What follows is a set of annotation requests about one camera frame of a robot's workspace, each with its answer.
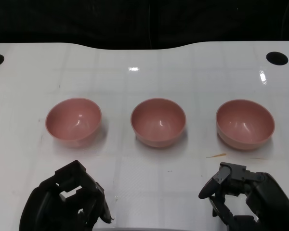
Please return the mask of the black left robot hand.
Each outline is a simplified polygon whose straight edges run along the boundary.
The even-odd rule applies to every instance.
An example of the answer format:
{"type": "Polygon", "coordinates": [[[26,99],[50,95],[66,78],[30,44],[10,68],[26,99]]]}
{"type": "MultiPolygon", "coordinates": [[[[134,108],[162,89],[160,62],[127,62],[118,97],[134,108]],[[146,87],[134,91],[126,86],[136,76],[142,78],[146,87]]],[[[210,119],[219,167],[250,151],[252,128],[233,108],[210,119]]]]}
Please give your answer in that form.
{"type": "Polygon", "coordinates": [[[55,171],[30,194],[22,212],[21,231],[91,231],[112,217],[104,189],[75,160],[55,171]]]}

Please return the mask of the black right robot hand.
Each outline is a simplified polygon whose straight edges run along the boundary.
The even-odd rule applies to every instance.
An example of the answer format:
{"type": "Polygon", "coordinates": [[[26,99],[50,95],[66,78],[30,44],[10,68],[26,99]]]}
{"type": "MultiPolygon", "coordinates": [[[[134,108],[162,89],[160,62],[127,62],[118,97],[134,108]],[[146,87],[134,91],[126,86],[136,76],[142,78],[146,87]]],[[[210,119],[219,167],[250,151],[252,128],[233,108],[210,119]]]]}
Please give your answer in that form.
{"type": "Polygon", "coordinates": [[[213,217],[219,217],[229,231],[289,231],[289,199],[268,173],[221,162],[198,196],[209,199],[213,217]],[[240,194],[246,196],[252,216],[234,216],[225,205],[226,195],[240,194]]]}

